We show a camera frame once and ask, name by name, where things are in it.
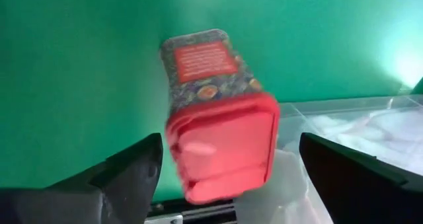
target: white cloth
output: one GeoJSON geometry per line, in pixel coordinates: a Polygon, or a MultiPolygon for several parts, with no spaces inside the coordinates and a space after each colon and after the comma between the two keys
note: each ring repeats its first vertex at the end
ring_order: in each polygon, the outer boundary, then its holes
{"type": "Polygon", "coordinates": [[[336,115],[310,119],[318,135],[423,175],[423,108],[375,111],[352,121],[336,115]]]}

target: red plastic cap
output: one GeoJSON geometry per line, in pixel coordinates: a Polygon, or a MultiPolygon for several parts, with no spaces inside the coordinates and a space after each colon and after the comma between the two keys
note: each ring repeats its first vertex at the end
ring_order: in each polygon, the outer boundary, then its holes
{"type": "Polygon", "coordinates": [[[195,104],[167,122],[166,135],[189,202],[232,198],[270,177],[280,110],[267,93],[195,104]]]}

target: green wall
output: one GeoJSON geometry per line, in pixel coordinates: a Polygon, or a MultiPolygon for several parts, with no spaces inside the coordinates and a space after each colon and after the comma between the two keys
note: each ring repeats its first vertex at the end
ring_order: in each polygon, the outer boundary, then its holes
{"type": "MultiPolygon", "coordinates": [[[[0,0],[0,186],[47,186],[167,118],[159,44],[228,32],[283,101],[408,93],[423,0],[0,0]]],[[[169,152],[155,199],[182,193],[169,152]]]]}

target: patterned label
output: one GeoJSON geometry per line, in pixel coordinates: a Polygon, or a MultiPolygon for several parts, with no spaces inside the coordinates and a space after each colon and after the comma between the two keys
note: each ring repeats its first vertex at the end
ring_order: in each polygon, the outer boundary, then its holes
{"type": "Polygon", "coordinates": [[[174,51],[179,82],[238,72],[235,60],[223,42],[201,43],[174,51]]]}
{"type": "Polygon", "coordinates": [[[161,59],[169,77],[171,114],[193,104],[262,90],[222,30],[171,38],[161,47],[161,59]]]}

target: transparent container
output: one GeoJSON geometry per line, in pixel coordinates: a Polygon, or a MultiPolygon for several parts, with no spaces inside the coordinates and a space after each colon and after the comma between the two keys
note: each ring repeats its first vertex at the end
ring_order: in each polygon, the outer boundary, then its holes
{"type": "Polygon", "coordinates": [[[314,224],[332,220],[299,155],[311,132],[423,175],[423,95],[282,104],[270,181],[235,200],[240,224],[314,224]]]}

